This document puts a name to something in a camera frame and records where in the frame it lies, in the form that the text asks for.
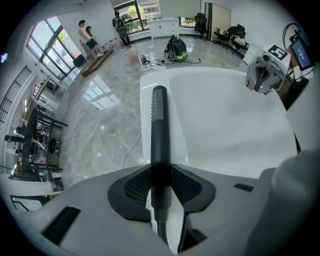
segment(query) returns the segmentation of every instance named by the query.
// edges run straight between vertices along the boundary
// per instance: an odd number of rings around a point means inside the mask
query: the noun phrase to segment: monitor screen
[[[293,45],[291,45],[291,50],[293,51],[301,70],[313,66],[313,63],[310,60],[307,50],[304,47],[304,44],[302,43],[301,39],[298,39],[294,42]]]

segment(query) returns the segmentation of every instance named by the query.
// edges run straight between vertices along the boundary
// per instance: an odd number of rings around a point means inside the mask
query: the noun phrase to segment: white cable
[[[137,141],[139,140],[140,136],[141,136],[141,132],[140,132],[138,138],[136,138],[136,140],[135,140],[135,142],[133,143],[133,145],[132,145],[132,146],[129,148],[129,150],[124,154],[123,159],[122,159],[122,163],[121,163],[120,170],[122,169],[122,166],[124,165],[124,161],[125,161],[126,155],[129,153],[129,151],[130,151],[130,150],[134,147],[134,145],[137,143]]]

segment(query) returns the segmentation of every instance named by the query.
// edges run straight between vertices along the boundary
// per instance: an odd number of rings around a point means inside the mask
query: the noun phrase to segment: woman in white shirt
[[[86,25],[85,20],[79,21],[78,34],[80,40],[85,43],[92,51],[95,57],[103,56],[103,53],[99,52],[99,46],[96,41],[94,41],[87,33],[84,32],[83,27]]]

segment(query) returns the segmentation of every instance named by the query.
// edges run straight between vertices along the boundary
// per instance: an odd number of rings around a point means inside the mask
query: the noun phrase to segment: office chair
[[[249,43],[245,42],[245,45],[238,43],[236,38],[244,39],[246,32],[245,28],[238,24],[237,26],[231,27],[233,30],[233,37],[231,38],[231,43],[235,46],[235,49],[232,51],[232,54],[235,54],[236,51],[239,49],[248,50],[247,46],[250,45]]]
[[[194,20],[194,30],[200,33],[200,38],[203,38],[204,34],[208,33],[208,31],[206,30],[207,18],[204,16],[203,13],[198,13],[197,16],[194,17]]]
[[[230,37],[234,34],[233,33],[233,29],[232,28],[228,28],[228,30],[225,32],[225,33],[223,33],[223,34],[220,34],[220,30],[221,29],[219,29],[219,28],[217,28],[216,27],[216,29],[217,29],[217,32],[213,32],[216,36],[218,36],[219,37],[219,41],[214,41],[213,43],[214,44],[216,44],[216,43],[218,43],[218,44],[222,44],[223,46],[223,48],[225,47],[226,49],[228,49],[227,48],[227,45],[228,45],[228,41],[230,40]]]

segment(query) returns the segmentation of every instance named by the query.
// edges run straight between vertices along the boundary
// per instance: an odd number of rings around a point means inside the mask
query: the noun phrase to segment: railing
[[[4,99],[0,105],[0,138],[2,138],[3,129],[5,127],[5,120],[7,118],[7,114],[11,107],[11,104],[15,99],[17,93],[19,92],[22,84],[28,79],[30,74],[30,69],[27,66],[25,66],[14,79],[9,90],[6,92],[4,96]]]

